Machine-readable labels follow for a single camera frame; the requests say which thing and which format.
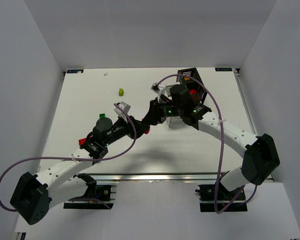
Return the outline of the red lime rounded lego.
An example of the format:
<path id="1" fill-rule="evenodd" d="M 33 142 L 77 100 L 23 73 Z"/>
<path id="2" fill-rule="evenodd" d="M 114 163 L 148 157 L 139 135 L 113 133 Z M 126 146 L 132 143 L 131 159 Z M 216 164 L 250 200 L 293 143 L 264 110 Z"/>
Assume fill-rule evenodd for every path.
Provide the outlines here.
<path id="1" fill-rule="evenodd" d="M 191 95 L 194 95 L 194 94 L 198 93 L 195 89 L 191 89 L 189 92 L 190 92 Z"/>

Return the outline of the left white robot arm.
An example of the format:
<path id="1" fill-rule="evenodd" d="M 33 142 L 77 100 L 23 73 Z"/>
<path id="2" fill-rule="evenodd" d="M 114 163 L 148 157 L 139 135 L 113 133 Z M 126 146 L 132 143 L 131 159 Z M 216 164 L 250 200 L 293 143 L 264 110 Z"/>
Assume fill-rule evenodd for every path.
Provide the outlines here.
<path id="1" fill-rule="evenodd" d="M 70 160 L 36 174 L 23 174 L 10 204 L 29 225 L 34 225 L 60 203 L 71 199 L 90 201 L 99 193 L 97 182 L 83 171 L 105 157 L 108 145 L 125 136 L 138 139 L 149 132 L 148 124 L 134 118 L 131 121 L 121 117 L 116 122 L 107 117 L 99 119 Z"/>

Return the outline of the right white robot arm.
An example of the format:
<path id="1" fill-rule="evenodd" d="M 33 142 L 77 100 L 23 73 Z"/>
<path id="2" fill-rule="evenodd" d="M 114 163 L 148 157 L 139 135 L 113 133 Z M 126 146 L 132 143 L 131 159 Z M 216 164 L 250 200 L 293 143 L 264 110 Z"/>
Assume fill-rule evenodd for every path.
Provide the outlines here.
<path id="1" fill-rule="evenodd" d="M 170 88 L 170 98 L 165 96 L 166 88 L 158 83 L 154 83 L 151 89 L 157 97 L 150 101 L 143 123 L 155 126 L 166 118 L 180 117 L 186 125 L 223 141 L 242 157 L 241 166 L 221 177 L 219 186 L 223 191 L 232 192 L 246 184 L 259 186 L 280 165 L 270 135 L 259 136 L 219 120 L 209 107 L 194 100 L 190 90 L 182 84 Z"/>

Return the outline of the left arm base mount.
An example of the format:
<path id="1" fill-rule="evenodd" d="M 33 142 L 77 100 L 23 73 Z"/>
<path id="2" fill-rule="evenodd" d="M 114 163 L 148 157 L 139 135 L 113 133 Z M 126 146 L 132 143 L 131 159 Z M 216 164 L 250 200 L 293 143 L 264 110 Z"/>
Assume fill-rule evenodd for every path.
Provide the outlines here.
<path id="1" fill-rule="evenodd" d="M 87 185 L 84 194 L 63 204 L 64 209 L 72 210 L 111 210 L 116 199 L 117 186 L 114 184 L 98 184 L 86 173 L 79 173 L 74 179 L 81 179 Z"/>

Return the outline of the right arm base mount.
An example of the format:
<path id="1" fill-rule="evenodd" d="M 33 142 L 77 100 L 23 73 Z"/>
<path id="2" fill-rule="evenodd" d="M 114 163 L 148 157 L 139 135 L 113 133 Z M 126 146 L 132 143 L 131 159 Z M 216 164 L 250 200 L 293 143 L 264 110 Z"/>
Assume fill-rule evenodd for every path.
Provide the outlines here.
<path id="1" fill-rule="evenodd" d="M 215 212 L 214 207 L 214 196 L 215 196 L 215 185 L 214 184 L 200 184 L 195 189 L 195 193 L 199 197 L 199 206 L 201 213 L 213 213 Z M 240 191 L 240 188 L 234 191 L 226 191 L 221 187 L 218 188 L 217 194 L 217 208 L 219 211 L 223 209 L 229 202 L 239 193 L 236 200 L 225 210 L 225 212 L 247 212 L 248 207 L 245 203 L 246 195 L 244 190 Z"/>

